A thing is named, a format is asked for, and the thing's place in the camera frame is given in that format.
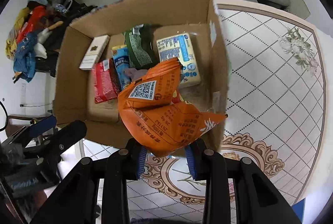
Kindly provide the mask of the yellow blue milk carton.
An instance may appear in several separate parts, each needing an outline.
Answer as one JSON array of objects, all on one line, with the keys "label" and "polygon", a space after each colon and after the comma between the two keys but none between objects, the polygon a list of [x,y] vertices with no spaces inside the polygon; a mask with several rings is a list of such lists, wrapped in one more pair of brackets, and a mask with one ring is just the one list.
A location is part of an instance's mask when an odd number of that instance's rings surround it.
[{"label": "yellow blue milk carton", "polygon": [[188,33],[159,39],[156,42],[160,62],[177,57],[182,65],[180,88],[199,85],[201,76],[195,52]]}]

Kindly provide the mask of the beige flat board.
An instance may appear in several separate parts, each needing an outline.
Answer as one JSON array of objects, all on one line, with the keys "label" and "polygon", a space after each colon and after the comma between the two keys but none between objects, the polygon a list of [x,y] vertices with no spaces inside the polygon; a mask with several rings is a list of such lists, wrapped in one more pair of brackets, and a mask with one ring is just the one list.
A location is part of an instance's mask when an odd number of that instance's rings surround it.
[{"label": "beige flat board", "polygon": [[289,13],[294,14],[295,16],[298,16],[304,20],[306,20],[311,15],[304,0],[290,0],[290,4],[286,9]]}]

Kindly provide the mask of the floral patterned table mat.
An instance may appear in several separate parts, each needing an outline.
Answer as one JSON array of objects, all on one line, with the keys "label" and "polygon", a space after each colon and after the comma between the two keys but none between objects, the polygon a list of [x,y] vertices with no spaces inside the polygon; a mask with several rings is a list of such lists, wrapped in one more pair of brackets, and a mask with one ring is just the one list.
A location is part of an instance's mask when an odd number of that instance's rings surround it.
[{"label": "floral patterned table mat", "polygon": [[[219,0],[229,56],[229,89],[220,153],[249,157],[287,203],[306,187],[320,150],[326,84],[313,24],[288,13]],[[206,183],[183,157],[148,154],[144,173],[128,182],[130,217],[200,223]]]}]

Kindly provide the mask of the red snack bag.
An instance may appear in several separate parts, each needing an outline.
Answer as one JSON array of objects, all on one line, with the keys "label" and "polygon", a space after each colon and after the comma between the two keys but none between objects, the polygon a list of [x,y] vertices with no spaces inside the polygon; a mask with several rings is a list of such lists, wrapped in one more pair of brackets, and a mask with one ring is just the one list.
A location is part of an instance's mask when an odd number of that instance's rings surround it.
[{"label": "red snack bag", "polygon": [[92,69],[94,78],[95,103],[107,102],[117,98],[120,86],[112,58],[96,63]]}]

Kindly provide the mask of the white cigarette carton box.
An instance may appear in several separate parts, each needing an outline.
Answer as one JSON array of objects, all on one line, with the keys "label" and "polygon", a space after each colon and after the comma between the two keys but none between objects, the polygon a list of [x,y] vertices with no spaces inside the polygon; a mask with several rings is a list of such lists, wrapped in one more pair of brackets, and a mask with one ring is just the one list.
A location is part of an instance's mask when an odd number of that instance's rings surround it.
[{"label": "white cigarette carton box", "polygon": [[109,42],[110,36],[102,35],[93,38],[79,66],[80,70],[89,71],[99,61],[105,47]]}]

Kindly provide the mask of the clothes pile on rack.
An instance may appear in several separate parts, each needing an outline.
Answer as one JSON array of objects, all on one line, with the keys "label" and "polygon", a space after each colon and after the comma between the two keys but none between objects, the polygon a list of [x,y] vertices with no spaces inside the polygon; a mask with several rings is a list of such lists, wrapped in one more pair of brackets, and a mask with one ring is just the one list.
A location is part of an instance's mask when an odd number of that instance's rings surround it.
[{"label": "clothes pile on rack", "polygon": [[95,9],[75,0],[28,0],[6,39],[13,83],[31,82],[37,72],[56,75],[60,47],[70,23]]}]

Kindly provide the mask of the blue stick pouch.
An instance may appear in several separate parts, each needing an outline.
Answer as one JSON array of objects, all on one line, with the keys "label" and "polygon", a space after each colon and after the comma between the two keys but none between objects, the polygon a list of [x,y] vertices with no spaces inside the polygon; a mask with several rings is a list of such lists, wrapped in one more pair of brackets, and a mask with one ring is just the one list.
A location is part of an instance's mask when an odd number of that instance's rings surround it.
[{"label": "blue stick pouch", "polygon": [[112,47],[112,58],[119,78],[121,90],[124,90],[131,83],[130,77],[125,73],[130,66],[127,46],[124,44]]}]

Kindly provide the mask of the dark green snack bag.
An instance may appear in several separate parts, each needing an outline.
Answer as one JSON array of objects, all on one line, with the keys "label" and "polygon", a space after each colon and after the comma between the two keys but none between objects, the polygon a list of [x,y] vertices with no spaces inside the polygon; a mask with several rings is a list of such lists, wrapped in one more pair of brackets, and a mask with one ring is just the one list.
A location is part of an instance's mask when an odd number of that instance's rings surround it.
[{"label": "dark green snack bag", "polygon": [[153,51],[154,32],[158,27],[159,25],[141,24],[123,33],[131,68],[148,70],[159,63]]}]

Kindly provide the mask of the lilac towel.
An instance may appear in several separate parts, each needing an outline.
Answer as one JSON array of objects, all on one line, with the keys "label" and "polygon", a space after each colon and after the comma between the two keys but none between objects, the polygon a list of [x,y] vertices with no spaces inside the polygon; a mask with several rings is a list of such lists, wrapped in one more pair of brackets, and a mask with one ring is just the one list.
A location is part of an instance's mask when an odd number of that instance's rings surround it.
[{"label": "lilac towel", "polygon": [[137,70],[135,68],[126,68],[124,70],[124,74],[131,80],[131,82],[140,79],[142,76],[146,75],[146,73],[147,70],[145,69]]}]

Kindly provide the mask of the orange snack bag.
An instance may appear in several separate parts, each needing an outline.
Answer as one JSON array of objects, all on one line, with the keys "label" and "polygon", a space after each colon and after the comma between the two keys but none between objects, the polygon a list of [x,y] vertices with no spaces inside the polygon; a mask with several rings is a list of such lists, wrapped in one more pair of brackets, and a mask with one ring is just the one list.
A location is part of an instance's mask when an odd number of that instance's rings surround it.
[{"label": "orange snack bag", "polygon": [[118,111],[127,130],[157,157],[167,156],[206,134],[225,114],[201,112],[182,99],[177,58],[158,63],[118,95]]}]

